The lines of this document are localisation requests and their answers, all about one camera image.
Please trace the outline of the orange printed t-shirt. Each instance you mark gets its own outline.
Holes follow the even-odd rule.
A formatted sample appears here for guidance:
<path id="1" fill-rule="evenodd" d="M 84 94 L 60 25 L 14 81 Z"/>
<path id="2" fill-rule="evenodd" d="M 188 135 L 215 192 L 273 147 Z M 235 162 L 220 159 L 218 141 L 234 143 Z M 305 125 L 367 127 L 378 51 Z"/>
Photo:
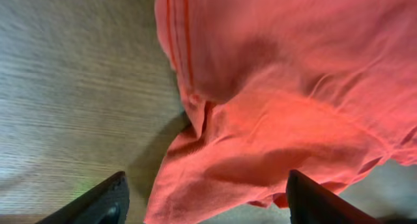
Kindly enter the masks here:
<path id="1" fill-rule="evenodd" d="M 416 0 L 155 0 L 191 126 L 145 223 L 287 207 L 289 171 L 335 193 L 416 163 Z"/>

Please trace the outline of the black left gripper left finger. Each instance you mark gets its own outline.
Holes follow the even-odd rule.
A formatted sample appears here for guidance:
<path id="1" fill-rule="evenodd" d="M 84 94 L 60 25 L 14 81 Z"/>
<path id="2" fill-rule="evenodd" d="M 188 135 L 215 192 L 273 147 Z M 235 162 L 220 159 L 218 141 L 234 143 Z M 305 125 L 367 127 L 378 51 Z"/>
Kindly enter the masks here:
<path id="1" fill-rule="evenodd" d="M 36 224 L 125 224 L 129 206 L 126 173 L 118 171 Z"/>

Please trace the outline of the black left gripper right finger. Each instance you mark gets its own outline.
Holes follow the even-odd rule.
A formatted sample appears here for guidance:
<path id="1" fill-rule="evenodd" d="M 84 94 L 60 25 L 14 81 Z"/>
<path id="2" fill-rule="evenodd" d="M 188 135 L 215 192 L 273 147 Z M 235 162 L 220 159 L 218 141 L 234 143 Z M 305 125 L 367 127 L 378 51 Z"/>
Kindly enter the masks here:
<path id="1" fill-rule="evenodd" d="M 297 170 L 286 186 L 292 224 L 375 224 L 379 221 Z"/>

